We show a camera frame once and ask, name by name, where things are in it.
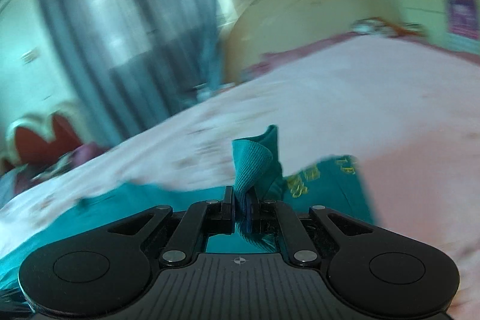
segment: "headboard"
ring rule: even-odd
[[[248,0],[226,39],[226,79],[239,81],[242,69],[265,52],[283,52],[350,30],[359,19],[400,22],[387,0]]]
[[[76,105],[63,103],[48,115],[24,115],[6,131],[7,151],[0,156],[0,174],[22,164],[52,165],[62,155],[90,141]]]

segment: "bed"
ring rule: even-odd
[[[264,52],[347,32],[357,19],[398,18],[383,0],[331,2],[251,1],[226,42],[230,78]],[[294,6],[285,11],[285,5]],[[335,10],[347,10],[342,20],[331,19]],[[296,30],[305,19],[307,36]],[[310,23],[319,29],[312,32]],[[298,57],[15,197],[0,210],[0,258],[79,198],[127,181],[172,191],[231,184],[231,141],[277,124],[284,175],[327,155],[356,156],[381,225],[449,254],[461,273],[450,314],[476,318],[480,67],[419,43],[374,36]]]

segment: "curtain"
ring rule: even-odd
[[[223,78],[217,0],[40,0],[92,133],[114,146]]]

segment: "ribbed gray panel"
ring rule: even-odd
[[[35,315],[34,320],[48,317]],[[200,254],[163,271],[153,287],[108,320],[371,320],[338,301],[316,271],[280,254]],[[440,314],[430,320],[446,320]]]

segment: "white scalloped frame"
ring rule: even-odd
[[[7,158],[12,164],[21,164],[20,156],[15,145],[15,132],[19,127],[30,129],[34,133],[38,134],[42,139],[47,142],[51,142],[55,139],[53,131],[52,119],[54,115],[61,115],[65,117],[75,133],[82,142],[89,142],[92,140],[90,133],[88,132],[85,121],[82,118],[79,105],[75,102],[65,101],[52,107],[47,115],[31,113],[24,115],[22,118],[13,121],[6,131],[6,146]]]

